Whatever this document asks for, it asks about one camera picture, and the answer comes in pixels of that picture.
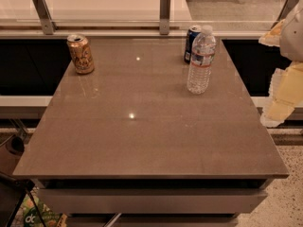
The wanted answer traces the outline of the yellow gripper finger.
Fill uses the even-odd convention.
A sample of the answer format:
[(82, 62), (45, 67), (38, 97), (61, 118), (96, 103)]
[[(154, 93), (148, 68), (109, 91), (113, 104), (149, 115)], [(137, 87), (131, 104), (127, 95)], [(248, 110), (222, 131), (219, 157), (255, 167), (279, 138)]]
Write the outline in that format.
[(267, 46), (277, 46), (279, 47), (279, 39), (282, 30), (284, 20), (279, 21), (270, 31), (263, 34), (258, 42)]
[(274, 128), (283, 123), (303, 101), (303, 62), (293, 61), (286, 69), (277, 68), (268, 93), (260, 122), (267, 128)]

